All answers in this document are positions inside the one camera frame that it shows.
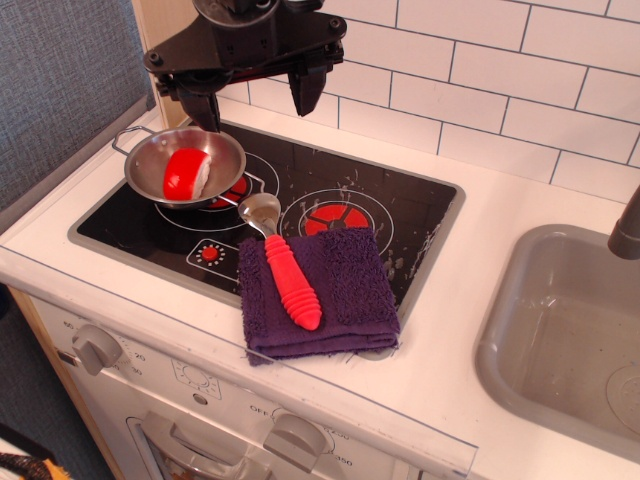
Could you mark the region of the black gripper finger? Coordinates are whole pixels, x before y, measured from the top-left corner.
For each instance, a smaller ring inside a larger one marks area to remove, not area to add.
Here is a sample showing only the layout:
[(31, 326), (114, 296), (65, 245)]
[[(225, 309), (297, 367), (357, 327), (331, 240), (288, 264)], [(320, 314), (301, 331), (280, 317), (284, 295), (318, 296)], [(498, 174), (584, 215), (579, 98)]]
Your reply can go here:
[(179, 101), (185, 113), (198, 127), (208, 132), (220, 132), (220, 113), (214, 94), (181, 92)]
[(289, 86), (298, 116), (304, 117), (317, 106), (326, 85), (326, 65), (299, 64), (288, 74)]

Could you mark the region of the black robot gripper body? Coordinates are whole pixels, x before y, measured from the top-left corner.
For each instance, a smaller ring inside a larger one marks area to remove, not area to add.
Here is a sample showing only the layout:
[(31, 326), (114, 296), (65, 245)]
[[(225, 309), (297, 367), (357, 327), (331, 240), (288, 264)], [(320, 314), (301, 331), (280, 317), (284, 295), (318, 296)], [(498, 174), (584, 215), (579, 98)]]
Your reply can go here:
[(346, 21), (321, 1), (195, 1), (197, 18), (144, 56), (166, 95), (215, 93), (228, 84), (286, 75), (299, 64), (342, 62)]

